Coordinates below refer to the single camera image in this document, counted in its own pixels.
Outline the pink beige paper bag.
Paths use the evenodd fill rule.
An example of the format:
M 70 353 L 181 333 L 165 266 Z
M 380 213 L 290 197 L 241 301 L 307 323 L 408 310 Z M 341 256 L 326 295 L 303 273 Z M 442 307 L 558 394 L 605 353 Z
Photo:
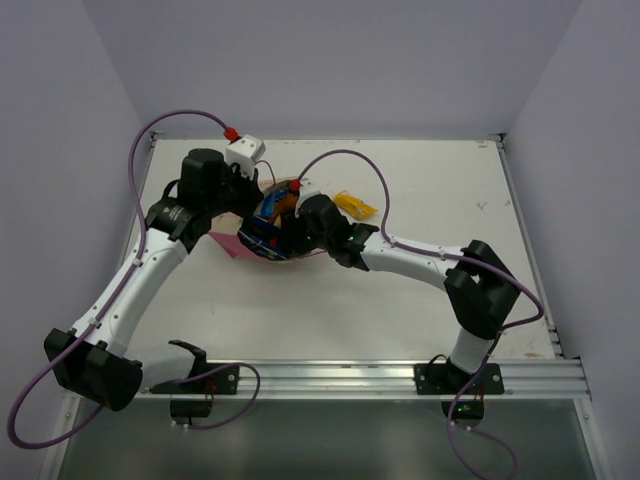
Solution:
M 291 180 L 291 177 L 278 177 L 271 164 L 266 160 L 257 162 L 256 170 L 259 173 L 258 187 L 264 195 L 267 195 L 276 186 Z M 247 259 L 256 262 L 266 262 L 267 258 L 260 257 L 244 246 L 237 236 L 242 225 L 242 218 L 225 213 L 212 220 L 209 236 L 216 241 L 232 259 Z

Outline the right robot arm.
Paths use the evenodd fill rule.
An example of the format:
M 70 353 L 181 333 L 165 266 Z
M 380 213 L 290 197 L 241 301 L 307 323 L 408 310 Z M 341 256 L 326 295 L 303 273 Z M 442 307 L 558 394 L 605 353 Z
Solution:
M 460 326 L 445 379 L 461 393 L 480 382 L 481 365 L 520 295 L 487 244 L 474 240 L 430 256 L 424 244 L 402 247 L 376 226 L 349 222 L 324 194 L 284 216 L 282 238 L 291 255 L 320 249 L 345 268 L 398 274 L 444 291 Z

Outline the dark blue chip bag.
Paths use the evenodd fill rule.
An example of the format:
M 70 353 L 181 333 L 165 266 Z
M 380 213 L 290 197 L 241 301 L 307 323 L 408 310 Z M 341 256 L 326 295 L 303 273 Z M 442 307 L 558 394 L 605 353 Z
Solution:
M 280 245 L 280 229 L 260 216 L 243 220 L 238 232 L 242 245 L 258 257 L 270 261 L 284 261 L 289 257 Z

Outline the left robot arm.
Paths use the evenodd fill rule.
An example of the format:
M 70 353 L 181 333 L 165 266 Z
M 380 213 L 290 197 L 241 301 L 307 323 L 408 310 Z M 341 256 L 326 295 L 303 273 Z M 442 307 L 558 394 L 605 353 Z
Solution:
M 263 199 L 255 142 L 224 152 L 193 149 L 149 210 L 134 249 L 90 308 L 67 330 L 52 330 L 44 350 L 60 386 L 112 411 L 124 409 L 141 390 L 175 383 L 185 392 L 208 379 L 206 353 L 185 341 L 142 359 L 127 355 L 146 309 L 168 276 L 224 213 L 253 214 Z

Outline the yellow orange snack packet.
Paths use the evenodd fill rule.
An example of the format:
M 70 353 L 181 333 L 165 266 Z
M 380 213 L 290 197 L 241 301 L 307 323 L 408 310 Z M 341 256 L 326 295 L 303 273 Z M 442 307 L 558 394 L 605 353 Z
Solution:
M 357 220 L 366 220 L 378 212 L 378 210 L 343 190 L 333 197 L 333 202 L 351 217 Z

